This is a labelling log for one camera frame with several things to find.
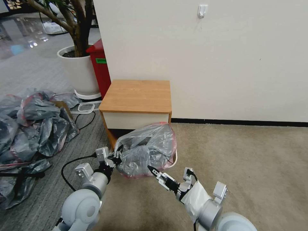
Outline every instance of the plastic bag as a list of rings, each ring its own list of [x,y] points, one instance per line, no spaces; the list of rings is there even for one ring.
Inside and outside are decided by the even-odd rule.
[[[121,136],[115,150],[122,145],[118,171],[126,177],[150,176],[148,165],[163,170],[173,164],[176,138],[170,124],[160,122]]]
[[[27,98],[33,94],[39,94],[43,101],[49,101],[49,99],[55,94],[53,91],[49,90],[38,90],[36,88],[27,88],[24,98]]]
[[[15,95],[6,95],[4,99],[0,102],[0,113],[15,118],[16,113],[20,109],[20,104],[20,97]]]
[[[75,136],[77,136],[80,131],[79,131],[77,125],[75,124],[75,122],[70,118],[70,116],[66,112],[65,108],[62,107],[62,108],[60,108],[60,110],[61,110],[60,117],[65,119],[67,122],[69,122],[69,125],[70,125],[68,132],[67,132],[66,140],[65,140],[65,142],[69,142]]]
[[[82,102],[75,94],[64,93],[56,94],[50,98],[50,101],[64,101],[69,108],[75,107],[78,103]]]
[[[18,124],[8,115],[0,114],[0,154],[13,143]]]
[[[6,172],[10,173],[38,173],[43,172],[49,168],[51,164],[46,160],[42,159],[36,161],[26,167],[19,169],[12,169]],[[25,177],[18,186],[17,193],[15,193],[14,187],[17,181],[17,177],[1,177],[0,178],[0,207],[9,209],[23,200],[25,200],[31,193],[31,190],[35,183],[35,177]]]
[[[32,124],[32,120],[39,120],[60,114],[60,109],[54,103],[42,101],[43,95],[35,93],[21,101],[21,107],[17,112],[17,122],[24,126]]]
[[[15,159],[19,162],[30,161],[37,152],[38,145],[39,133],[34,126],[20,127],[10,150],[0,155],[0,163],[5,164]]]
[[[69,128],[70,123],[63,118],[44,119],[40,127],[39,152],[50,157],[61,151]]]

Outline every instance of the white drawer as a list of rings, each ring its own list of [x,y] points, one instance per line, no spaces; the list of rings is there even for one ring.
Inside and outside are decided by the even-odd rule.
[[[103,115],[108,129],[137,129],[169,120],[169,114],[103,112]]]

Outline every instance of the beige carpet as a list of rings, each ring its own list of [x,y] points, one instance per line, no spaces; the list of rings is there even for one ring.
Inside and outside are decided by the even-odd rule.
[[[166,172],[182,181],[192,167],[212,194],[228,185],[224,212],[247,217],[259,231],[308,230],[308,128],[172,124],[177,164]],[[193,230],[184,206],[153,178],[117,171],[94,230]]]

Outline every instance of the pile of plastic bags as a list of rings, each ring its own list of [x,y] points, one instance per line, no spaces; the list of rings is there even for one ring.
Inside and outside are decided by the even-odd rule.
[[[24,97],[7,95],[0,101],[0,171],[36,173],[50,167],[40,153],[51,157],[60,152],[64,142],[79,134],[65,108],[52,101],[64,101],[69,108],[80,102],[74,94],[28,90]],[[0,178],[0,207],[10,208],[30,194],[34,177],[26,177],[14,188],[17,177]]]

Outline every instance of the white cloth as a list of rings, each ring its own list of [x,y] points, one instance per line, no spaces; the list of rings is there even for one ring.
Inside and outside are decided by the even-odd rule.
[[[181,202],[184,203],[191,220],[195,222],[199,217],[200,209],[209,199],[212,198],[207,194],[202,184],[197,181],[182,198]]]

